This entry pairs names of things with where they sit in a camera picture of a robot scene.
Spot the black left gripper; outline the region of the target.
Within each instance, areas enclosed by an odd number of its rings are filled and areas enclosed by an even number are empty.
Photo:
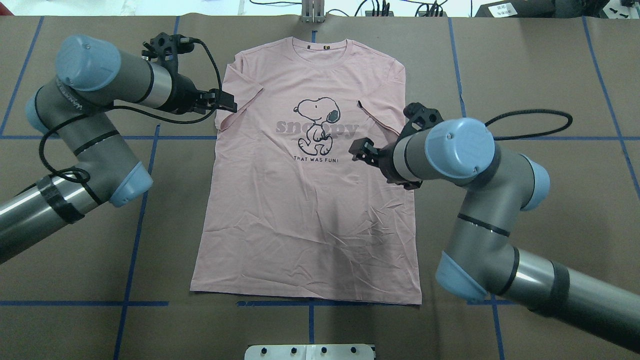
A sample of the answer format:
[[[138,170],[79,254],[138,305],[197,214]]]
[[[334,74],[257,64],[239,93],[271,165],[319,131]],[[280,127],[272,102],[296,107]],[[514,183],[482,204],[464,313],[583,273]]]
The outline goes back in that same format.
[[[173,88],[169,97],[169,112],[176,115],[197,113],[204,115],[207,111],[223,110],[231,113],[238,111],[234,96],[221,89],[204,91],[198,89],[190,78],[177,75],[173,80]]]

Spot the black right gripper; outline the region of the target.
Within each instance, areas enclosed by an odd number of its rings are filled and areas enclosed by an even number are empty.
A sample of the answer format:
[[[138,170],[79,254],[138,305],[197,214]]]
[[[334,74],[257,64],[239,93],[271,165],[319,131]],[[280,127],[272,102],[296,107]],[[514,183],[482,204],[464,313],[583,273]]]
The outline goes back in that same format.
[[[423,184],[422,180],[411,181],[403,177],[394,164],[394,151],[396,145],[386,145],[383,148],[376,148],[374,141],[368,137],[355,139],[349,147],[352,161],[362,161],[368,165],[377,165],[387,183],[402,186],[406,191],[419,189]]]

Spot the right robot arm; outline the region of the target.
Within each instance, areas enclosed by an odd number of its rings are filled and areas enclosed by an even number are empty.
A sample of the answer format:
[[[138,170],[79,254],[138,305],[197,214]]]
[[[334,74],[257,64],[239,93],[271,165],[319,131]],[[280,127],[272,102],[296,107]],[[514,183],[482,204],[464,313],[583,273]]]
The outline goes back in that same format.
[[[482,121],[407,123],[396,142],[376,148],[352,142],[355,161],[377,167],[407,191],[446,180],[466,190],[436,280],[466,301],[489,294],[553,318],[634,353],[639,351],[639,296],[509,242],[518,214],[535,209],[550,191],[546,169],[502,148]]]

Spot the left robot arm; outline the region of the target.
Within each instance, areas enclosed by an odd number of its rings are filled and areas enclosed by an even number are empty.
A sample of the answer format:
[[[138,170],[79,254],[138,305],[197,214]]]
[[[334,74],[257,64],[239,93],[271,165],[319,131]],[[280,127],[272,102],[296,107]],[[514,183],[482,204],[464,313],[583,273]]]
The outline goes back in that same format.
[[[84,34],[66,38],[55,76],[28,100],[30,125],[42,133],[38,155],[48,174],[1,205],[1,262],[74,224],[104,203],[123,207],[147,192],[153,179],[107,116],[118,109],[147,115],[237,112],[234,96],[198,89],[179,73],[178,56],[201,39],[161,32],[140,55]]]

